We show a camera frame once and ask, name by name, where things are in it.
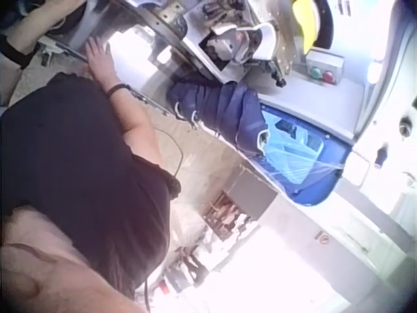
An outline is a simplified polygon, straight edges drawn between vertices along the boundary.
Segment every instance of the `red button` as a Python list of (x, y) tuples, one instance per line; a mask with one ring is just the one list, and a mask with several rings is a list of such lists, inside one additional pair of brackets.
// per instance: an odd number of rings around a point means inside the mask
[(326, 83), (334, 83), (334, 77), (333, 77), (333, 73), (330, 72), (329, 70), (327, 70), (326, 72), (323, 73), (323, 80)]

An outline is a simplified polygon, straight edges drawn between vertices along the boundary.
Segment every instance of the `bracelet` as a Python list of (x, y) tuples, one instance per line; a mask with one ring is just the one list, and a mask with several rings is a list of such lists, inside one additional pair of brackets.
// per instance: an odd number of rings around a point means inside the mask
[(112, 88), (110, 88), (110, 90), (107, 92), (107, 97), (110, 98), (119, 89), (127, 89), (129, 91), (131, 90), (129, 85), (125, 83), (118, 83), (116, 86), (113, 86)]

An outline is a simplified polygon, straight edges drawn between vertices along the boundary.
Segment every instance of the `floor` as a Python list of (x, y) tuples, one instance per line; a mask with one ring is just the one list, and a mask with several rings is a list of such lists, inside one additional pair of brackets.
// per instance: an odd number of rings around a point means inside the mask
[[(45, 85), (58, 72), (82, 71), (83, 64), (63, 55), (55, 55), (49, 67), (40, 66), (40, 56), (35, 56), (31, 65), (23, 73), (12, 103)], [(147, 107), (156, 128), (172, 135), (181, 147), (184, 158), (180, 165), (180, 151), (172, 139), (163, 132), (158, 133), (164, 167), (175, 173), (182, 184), (180, 196), (171, 206), (171, 248), (167, 261), (175, 257), (173, 251), (179, 246), (192, 245), (204, 228), (201, 213), (220, 192), (224, 181), (241, 157), (203, 130), (192, 130), (187, 123), (174, 117), (164, 116), (158, 110)]]

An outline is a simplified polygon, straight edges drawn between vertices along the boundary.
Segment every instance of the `wall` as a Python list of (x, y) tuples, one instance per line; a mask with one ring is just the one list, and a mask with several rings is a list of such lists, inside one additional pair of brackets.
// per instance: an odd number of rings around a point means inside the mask
[(254, 220), (269, 207), (278, 194), (245, 166), (239, 166), (226, 181), (223, 191)]
[[(327, 244), (320, 243), (316, 237), (323, 228), (280, 195), (259, 223), (276, 231), (290, 249), (351, 303), (357, 303), (375, 286), (382, 284), (376, 272), (331, 233), (324, 231), (329, 240)], [(391, 289), (383, 289), (389, 296)]]

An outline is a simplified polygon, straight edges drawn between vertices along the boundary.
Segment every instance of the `window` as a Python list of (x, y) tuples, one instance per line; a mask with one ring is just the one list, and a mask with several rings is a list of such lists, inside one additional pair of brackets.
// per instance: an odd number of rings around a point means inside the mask
[(295, 185), (310, 174), (323, 150), (319, 136), (286, 119), (263, 111), (270, 139), (265, 146), (267, 162)]

